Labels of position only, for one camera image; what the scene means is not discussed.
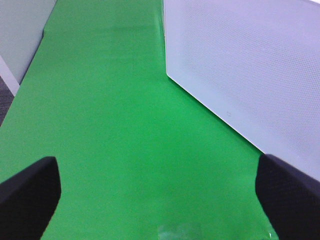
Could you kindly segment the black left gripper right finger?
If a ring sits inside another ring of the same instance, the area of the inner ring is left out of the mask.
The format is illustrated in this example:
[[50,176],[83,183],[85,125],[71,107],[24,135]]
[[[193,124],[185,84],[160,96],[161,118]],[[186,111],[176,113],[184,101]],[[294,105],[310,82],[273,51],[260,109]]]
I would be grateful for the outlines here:
[[271,154],[258,160],[255,193],[281,240],[320,238],[320,183]]

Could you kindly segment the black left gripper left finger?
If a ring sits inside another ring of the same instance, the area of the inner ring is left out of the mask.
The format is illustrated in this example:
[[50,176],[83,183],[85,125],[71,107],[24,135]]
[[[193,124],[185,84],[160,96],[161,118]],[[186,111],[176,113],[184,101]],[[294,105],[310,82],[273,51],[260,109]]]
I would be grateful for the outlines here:
[[46,156],[0,184],[0,238],[39,240],[62,194],[57,159]]

